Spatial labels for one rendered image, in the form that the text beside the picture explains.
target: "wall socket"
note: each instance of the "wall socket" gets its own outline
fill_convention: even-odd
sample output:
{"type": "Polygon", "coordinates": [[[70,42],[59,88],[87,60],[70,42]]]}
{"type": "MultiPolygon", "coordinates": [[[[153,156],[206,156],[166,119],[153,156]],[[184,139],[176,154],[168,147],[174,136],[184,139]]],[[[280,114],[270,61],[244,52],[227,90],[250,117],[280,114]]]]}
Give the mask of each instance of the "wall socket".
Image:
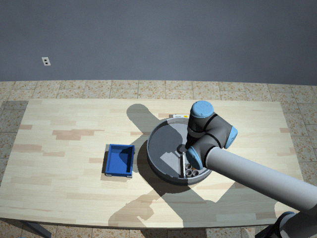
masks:
{"type": "Polygon", "coordinates": [[[42,61],[43,61],[45,66],[50,66],[50,64],[51,64],[48,57],[42,57],[42,61]]]}

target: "blue plastic tray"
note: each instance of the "blue plastic tray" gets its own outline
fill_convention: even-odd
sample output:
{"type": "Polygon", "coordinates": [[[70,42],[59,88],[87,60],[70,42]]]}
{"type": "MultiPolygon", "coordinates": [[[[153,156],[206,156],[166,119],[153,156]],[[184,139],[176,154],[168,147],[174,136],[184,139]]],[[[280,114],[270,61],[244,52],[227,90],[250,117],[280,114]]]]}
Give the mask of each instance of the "blue plastic tray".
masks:
{"type": "Polygon", "coordinates": [[[132,178],[134,145],[110,144],[106,176],[121,176],[132,178]]]}

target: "gray disc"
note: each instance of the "gray disc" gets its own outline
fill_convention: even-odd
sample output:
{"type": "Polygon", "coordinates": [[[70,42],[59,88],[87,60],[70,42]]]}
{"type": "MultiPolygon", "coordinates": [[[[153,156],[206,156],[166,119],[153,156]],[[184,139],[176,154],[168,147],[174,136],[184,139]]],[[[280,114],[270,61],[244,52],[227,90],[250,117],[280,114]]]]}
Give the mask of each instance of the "gray disc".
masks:
{"type": "Polygon", "coordinates": [[[188,118],[170,118],[154,128],[147,143],[150,167],[158,177],[176,185],[192,185],[211,170],[192,168],[186,159],[188,118]]]}

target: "wooden surface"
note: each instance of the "wooden surface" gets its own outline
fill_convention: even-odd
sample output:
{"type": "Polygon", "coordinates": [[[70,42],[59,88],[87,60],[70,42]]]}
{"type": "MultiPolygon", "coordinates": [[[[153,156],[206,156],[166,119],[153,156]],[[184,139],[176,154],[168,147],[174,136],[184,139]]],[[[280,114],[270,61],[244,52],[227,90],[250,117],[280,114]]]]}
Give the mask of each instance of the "wooden surface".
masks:
{"type": "MultiPolygon", "coordinates": [[[[123,228],[272,224],[296,210],[216,172],[191,186],[160,180],[146,142],[197,100],[32,99],[0,187],[0,217],[123,228]],[[106,177],[109,144],[135,145],[133,178],[106,177]]],[[[238,129],[228,151],[303,180],[279,102],[211,101],[238,129]]]]}

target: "blue joint cap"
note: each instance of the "blue joint cap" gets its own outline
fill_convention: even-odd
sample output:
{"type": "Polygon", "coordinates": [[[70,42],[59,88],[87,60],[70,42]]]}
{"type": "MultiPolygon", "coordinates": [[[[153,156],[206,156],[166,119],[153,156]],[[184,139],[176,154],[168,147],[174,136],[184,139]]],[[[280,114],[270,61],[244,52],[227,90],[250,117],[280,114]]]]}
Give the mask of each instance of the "blue joint cap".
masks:
{"type": "Polygon", "coordinates": [[[203,169],[203,163],[196,150],[192,146],[189,147],[189,149],[186,151],[186,158],[191,166],[194,167],[196,170],[203,169]]]}
{"type": "Polygon", "coordinates": [[[238,130],[232,126],[229,137],[228,137],[227,142],[224,146],[225,149],[229,148],[229,146],[232,144],[234,139],[237,137],[237,134],[238,134],[238,130]]]}
{"type": "Polygon", "coordinates": [[[213,114],[213,106],[207,101],[197,101],[193,104],[190,114],[195,118],[207,118],[213,114]]]}

